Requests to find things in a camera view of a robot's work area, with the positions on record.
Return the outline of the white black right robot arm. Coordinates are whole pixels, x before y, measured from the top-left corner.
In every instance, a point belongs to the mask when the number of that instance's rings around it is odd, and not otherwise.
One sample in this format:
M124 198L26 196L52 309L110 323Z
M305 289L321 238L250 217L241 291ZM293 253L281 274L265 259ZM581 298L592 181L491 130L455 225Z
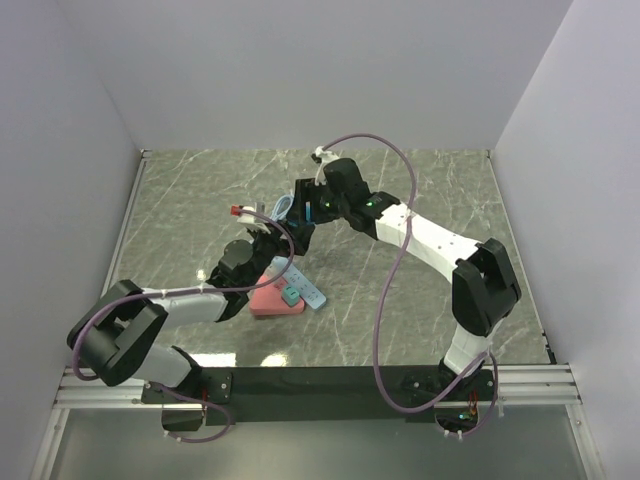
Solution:
M439 374L444 395L460 399L474 386L467 366L489 349L494 331L522 297L505 246L455 234L418 215L397 197L372 191L355 161L335 159L322 167L319 180L295 182L287 220L296 226L343 219L357 232L399 248L441 274L452 288L457 322Z

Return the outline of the light blue power strip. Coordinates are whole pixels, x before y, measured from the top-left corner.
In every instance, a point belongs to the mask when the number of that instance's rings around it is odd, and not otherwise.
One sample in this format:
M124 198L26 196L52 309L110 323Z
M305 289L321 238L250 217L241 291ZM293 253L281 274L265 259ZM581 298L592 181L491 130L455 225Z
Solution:
M279 274L286 266L288 259L276 256L271 265L266 270L269 278ZM300 295L300 298L312 310L317 311L325 306L326 296L294 265L291 264L284 273L274 282L272 286L281 291L285 286L293 287Z

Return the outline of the teal USB charger plug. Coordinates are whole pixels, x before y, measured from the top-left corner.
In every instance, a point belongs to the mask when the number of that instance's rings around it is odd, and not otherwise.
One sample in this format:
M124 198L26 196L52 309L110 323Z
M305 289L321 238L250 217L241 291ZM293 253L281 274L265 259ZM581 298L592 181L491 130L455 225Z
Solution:
M291 285L286 285L282 288L281 298L291 308L295 307L301 300L299 291Z

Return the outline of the blue plug adapter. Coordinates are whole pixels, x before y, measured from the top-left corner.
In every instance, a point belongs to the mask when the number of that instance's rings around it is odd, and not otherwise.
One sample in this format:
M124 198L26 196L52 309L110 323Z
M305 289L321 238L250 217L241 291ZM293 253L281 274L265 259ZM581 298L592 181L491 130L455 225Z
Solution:
M311 202L294 200L286 214L286 220L295 227L313 225Z

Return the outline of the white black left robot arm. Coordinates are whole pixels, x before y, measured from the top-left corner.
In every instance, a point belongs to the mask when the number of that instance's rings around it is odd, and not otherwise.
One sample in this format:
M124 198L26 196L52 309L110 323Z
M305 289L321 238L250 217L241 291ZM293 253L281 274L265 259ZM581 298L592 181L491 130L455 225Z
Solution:
M195 287L149 290L130 280L114 284L67 337L75 375L107 386L136 378L164 386L176 401L193 399L202 368L184 349L157 345L162 328L235 317L248 304L250 291L267 286L262 276L272 260L304 255L314 231L289 220L264 225L249 240L230 242L211 276Z

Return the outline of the pink triangular power strip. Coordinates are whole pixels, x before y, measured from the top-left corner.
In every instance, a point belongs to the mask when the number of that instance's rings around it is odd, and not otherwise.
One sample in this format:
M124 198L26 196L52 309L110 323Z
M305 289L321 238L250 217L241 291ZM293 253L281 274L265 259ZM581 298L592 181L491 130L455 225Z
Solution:
M289 286L284 278L274 283L255 289L249 299L249 312L254 317L271 317L283 315L297 315L304 312L305 302L300 297L289 304L283 295L283 290Z

